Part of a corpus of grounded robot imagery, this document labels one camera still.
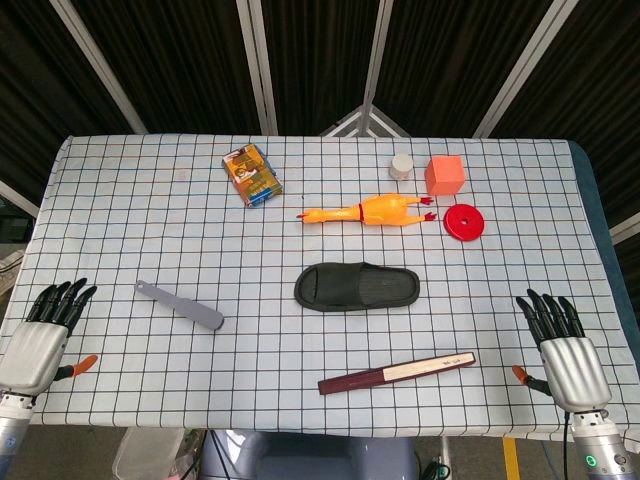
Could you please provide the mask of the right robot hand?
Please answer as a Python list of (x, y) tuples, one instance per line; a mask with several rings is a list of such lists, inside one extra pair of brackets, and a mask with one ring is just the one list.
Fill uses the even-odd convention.
[(516, 303), (540, 353), (545, 379), (523, 367), (512, 371), (519, 382), (553, 398), (569, 413), (604, 409), (612, 398), (606, 375), (593, 342), (586, 336), (575, 307), (564, 297), (538, 294), (532, 289)]

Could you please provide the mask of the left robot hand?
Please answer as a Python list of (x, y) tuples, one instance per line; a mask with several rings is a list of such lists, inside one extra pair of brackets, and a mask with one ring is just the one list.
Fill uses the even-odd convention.
[(37, 397), (51, 383), (88, 371), (97, 362), (90, 355), (64, 365), (62, 357), (85, 306), (96, 293), (81, 278), (50, 285), (36, 298), (26, 319), (17, 327), (0, 359), (0, 392)]

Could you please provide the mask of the grey shoehorn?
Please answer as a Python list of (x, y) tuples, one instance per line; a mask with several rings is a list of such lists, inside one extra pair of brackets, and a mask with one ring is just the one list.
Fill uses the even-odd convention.
[(194, 300), (173, 295), (142, 280), (136, 282), (134, 290), (173, 309), (179, 316), (211, 331), (215, 331), (223, 325), (224, 316), (222, 313)]

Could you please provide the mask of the black slipper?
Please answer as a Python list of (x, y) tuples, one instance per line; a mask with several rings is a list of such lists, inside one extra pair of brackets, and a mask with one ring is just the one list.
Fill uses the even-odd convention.
[(319, 312), (350, 312), (411, 305), (420, 294), (416, 273), (404, 268), (359, 263), (325, 262), (298, 277), (294, 297)]

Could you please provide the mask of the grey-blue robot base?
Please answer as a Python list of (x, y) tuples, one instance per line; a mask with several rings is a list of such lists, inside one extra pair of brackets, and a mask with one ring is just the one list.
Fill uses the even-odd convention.
[(411, 438), (211, 430), (199, 480), (417, 480)]

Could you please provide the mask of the clear plastic container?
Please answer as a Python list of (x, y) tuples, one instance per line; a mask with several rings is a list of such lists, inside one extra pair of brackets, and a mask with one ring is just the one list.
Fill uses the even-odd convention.
[(184, 437), (182, 428), (129, 427), (112, 466), (116, 480), (166, 480)]

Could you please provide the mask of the white checkered tablecloth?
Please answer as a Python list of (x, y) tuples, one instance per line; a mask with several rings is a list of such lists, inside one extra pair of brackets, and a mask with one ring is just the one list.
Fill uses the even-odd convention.
[[(587, 171), (562, 140), (259, 137), (284, 191), (246, 207), (222, 165), (241, 136), (73, 137), (61, 146), (4, 324), (0, 353), (47, 286), (97, 288), (65, 361), (87, 373), (55, 383), (34, 422), (302, 431), (357, 436), (500, 435), (558, 439), (563, 414), (521, 385), (512, 366), (543, 364), (516, 298), (567, 297), (609, 382), (609, 413), (640, 451), (640, 379), (586, 205)], [(412, 156), (408, 180), (389, 164)], [(431, 196), (432, 156), (462, 157), (465, 183)], [(431, 197), (434, 221), (305, 224), (309, 209), (374, 196)], [(477, 208), (474, 241), (451, 237), (446, 211)], [(350, 312), (301, 306), (295, 283), (325, 262), (417, 274), (411, 305)], [(224, 316), (211, 331), (134, 290), (138, 280)], [(473, 352), (439, 374), (321, 395), (318, 382)]]

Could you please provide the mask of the maroon closed folding fan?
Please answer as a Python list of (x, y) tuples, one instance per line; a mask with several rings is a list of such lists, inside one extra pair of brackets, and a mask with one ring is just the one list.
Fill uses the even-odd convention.
[(328, 395), (372, 388), (467, 367), (475, 362), (473, 352), (433, 357), (321, 380), (318, 389), (321, 395)]

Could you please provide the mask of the red disc with hole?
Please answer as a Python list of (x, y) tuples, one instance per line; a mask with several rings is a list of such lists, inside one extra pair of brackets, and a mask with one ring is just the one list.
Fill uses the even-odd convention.
[(481, 212), (468, 204), (451, 206), (444, 215), (443, 224), (451, 237), (463, 242), (478, 239), (485, 228)]

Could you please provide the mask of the orange cube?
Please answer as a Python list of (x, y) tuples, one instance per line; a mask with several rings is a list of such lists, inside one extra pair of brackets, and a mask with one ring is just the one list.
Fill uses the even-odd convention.
[(432, 156), (425, 170), (425, 181), (431, 196), (456, 195), (465, 183), (462, 157)]

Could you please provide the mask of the yellow rubber chicken toy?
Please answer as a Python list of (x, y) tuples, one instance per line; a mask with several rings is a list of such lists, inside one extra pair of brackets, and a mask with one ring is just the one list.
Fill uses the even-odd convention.
[(305, 224), (358, 221), (368, 226), (408, 226), (434, 221), (433, 212), (411, 215), (412, 205), (430, 205), (431, 197), (410, 197), (389, 193), (369, 197), (356, 205), (340, 209), (309, 209), (297, 216)]

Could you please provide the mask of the small white cylindrical jar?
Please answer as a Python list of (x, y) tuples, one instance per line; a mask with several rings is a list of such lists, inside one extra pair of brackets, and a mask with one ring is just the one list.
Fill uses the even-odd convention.
[(389, 164), (389, 175), (396, 181), (408, 180), (413, 170), (413, 158), (406, 153), (396, 154)]

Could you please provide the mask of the orange snack packet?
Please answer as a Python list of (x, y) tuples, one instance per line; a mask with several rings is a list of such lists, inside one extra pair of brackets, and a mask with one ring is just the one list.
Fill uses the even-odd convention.
[(255, 144), (228, 153), (222, 165), (247, 207), (256, 207), (283, 193), (276, 172)]

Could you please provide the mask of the white metal frame beam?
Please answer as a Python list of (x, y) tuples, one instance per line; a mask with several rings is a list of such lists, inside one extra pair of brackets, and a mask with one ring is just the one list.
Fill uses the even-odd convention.
[(147, 134), (137, 110), (71, 0), (49, 0), (93, 71), (135, 134)]
[(488, 138), (517, 97), (580, 0), (552, 0), (545, 15), (476, 127), (473, 138)]
[(277, 136), (278, 124), (261, 0), (236, 0), (262, 135)]
[(364, 90), (362, 117), (368, 116), (372, 110), (373, 99), (377, 90), (393, 6), (394, 0), (379, 0), (378, 14), (374, 29), (369, 67)]

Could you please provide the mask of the white triangular frame brace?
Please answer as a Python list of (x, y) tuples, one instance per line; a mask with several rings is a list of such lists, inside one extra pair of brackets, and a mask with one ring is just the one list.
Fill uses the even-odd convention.
[(375, 105), (367, 118), (358, 107), (321, 133), (323, 137), (403, 138), (409, 133)]

